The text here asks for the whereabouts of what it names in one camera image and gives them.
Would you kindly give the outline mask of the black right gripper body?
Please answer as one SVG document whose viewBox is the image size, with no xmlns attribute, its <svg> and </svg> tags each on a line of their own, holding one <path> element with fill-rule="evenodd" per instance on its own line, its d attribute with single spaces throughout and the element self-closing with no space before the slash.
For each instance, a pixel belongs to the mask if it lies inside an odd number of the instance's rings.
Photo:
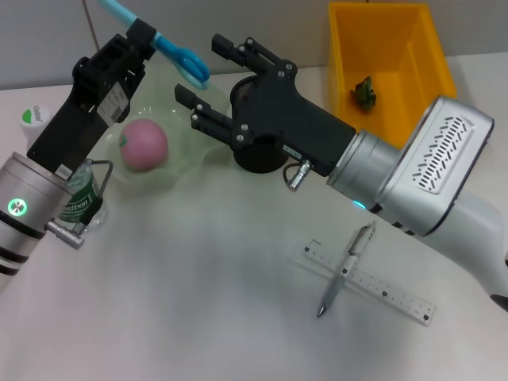
<svg viewBox="0 0 508 381">
<path fill-rule="evenodd" d="M 355 136 L 352 126 L 301 96 L 294 79 L 268 71 L 231 90 L 233 157 L 246 171 L 270 173 L 292 158 L 327 176 Z"/>
</svg>

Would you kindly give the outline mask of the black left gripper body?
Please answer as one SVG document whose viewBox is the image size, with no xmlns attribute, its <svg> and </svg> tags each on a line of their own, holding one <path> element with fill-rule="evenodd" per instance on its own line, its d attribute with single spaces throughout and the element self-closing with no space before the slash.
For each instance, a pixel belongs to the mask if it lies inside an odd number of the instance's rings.
<svg viewBox="0 0 508 381">
<path fill-rule="evenodd" d="M 27 157 L 52 173 L 73 174 L 105 131 L 124 121 L 144 78 L 146 40 L 115 35 L 72 71 L 65 103 L 29 148 Z"/>
</svg>

